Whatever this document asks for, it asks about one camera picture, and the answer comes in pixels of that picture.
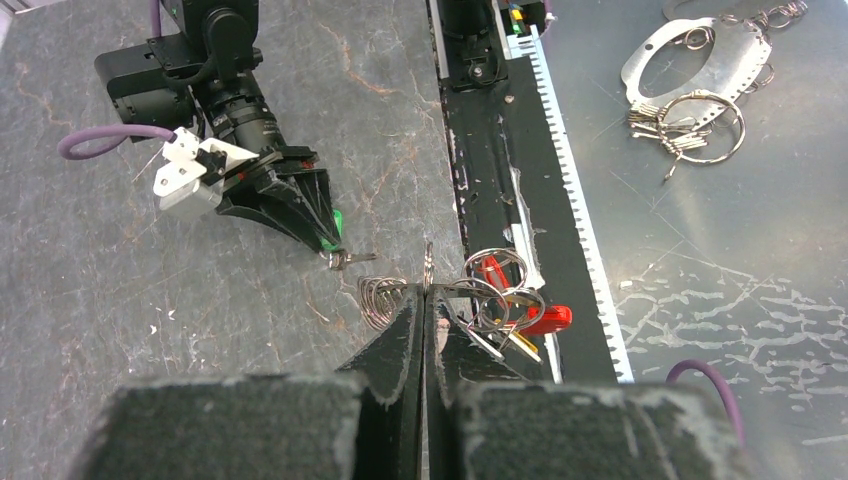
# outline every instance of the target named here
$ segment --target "key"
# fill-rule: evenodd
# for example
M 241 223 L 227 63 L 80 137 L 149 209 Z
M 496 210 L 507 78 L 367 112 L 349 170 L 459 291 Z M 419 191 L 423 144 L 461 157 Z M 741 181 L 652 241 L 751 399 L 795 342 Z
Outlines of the key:
M 330 270 L 341 271 L 347 268 L 351 263 L 370 262 L 376 260 L 375 253 L 349 253 L 347 250 L 336 250 L 330 253 L 329 267 Z

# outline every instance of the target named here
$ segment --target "metal tag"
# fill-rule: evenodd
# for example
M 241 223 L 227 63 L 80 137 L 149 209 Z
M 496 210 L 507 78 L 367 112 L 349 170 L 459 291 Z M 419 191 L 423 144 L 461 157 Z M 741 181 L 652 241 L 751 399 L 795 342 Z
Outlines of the metal tag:
M 704 66 L 688 82 L 663 95 L 648 98 L 639 92 L 639 80 L 651 58 L 675 38 L 697 28 L 715 32 L 715 45 Z M 759 27 L 749 22 L 732 24 L 717 18 L 674 20 L 663 25 L 627 60 L 621 69 L 621 80 L 627 86 L 630 103 L 646 103 L 662 107 L 675 98 L 698 89 L 714 92 L 730 101 L 739 98 L 760 73 L 771 54 L 771 45 Z M 695 129 L 713 121 L 724 107 L 712 102 L 685 102 L 675 107 L 666 118 L 667 124 L 688 120 Z

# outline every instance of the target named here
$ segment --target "gray marble surface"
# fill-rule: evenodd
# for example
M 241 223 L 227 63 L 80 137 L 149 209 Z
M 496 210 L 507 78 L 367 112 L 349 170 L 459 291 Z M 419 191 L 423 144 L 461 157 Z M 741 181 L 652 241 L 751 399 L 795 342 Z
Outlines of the gray marble surface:
M 334 273 L 260 225 L 162 215 L 154 141 L 59 158 L 64 135 L 116 122 L 93 61 L 144 41 L 146 2 L 19 15 L 0 53 L 0 478 L 63 476 L 136 376 L 333 369 L 372 335 L 356 278 L 420 275 L 425 235 L 439 272 L 461 266 L 425 3 L 261 8 L 268 103 L 328 168 L 345 245 L 380 259 Z
M 738 397 L 758 478 L 848 478 L 848 4 L 808 1 L 773 31 L 776 77 L 739 102 L 739 153 L 663 185 L 670 157 L 629 138 L 620 70 L 664 1 L 628 3 L 554 0 L 543 40 L 636 379 L 705 360 Z M 659 51 L 645 92 L 683 84 L 704 53 Z

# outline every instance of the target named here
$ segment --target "red handle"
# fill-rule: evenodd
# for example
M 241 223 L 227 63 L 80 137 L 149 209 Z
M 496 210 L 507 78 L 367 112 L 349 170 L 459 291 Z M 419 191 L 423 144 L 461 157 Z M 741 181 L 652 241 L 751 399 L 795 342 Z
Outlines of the red handle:
M 539 309 L 529 307 L 527 315 L 535 317 L 539 314 Z M 545 314 L 538 322 L 521 330 L 523 335 L 545 335 L 548 333 L 556 333 L 565 330 L 571 325 L 571 309 L 565 305 L 552 305 L 545 309 Z

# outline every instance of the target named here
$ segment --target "black mount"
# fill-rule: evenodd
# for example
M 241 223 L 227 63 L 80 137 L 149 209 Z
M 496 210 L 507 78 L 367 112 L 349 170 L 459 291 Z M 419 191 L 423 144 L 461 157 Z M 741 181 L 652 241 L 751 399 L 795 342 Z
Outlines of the black mount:
M 451 88 L 483 88 L 507 78 L 491 2 L 439 0 L 439 15 Z
M 212 184 L 224 176 L 219 214 L 262 223 L 316 253 L 338 246 L 327 171 L 315 168 L 318 155 L 309 148 L 286 144 L 253 77 L 263 60 L 253 47 L 258 0 L 160 1 L 180 33 L 94 62 L 121 121 L 175 130 L 192 127 L 196 118 L 201 137 L 208 123 L 215 138 L 259 155 L 202 178 Z

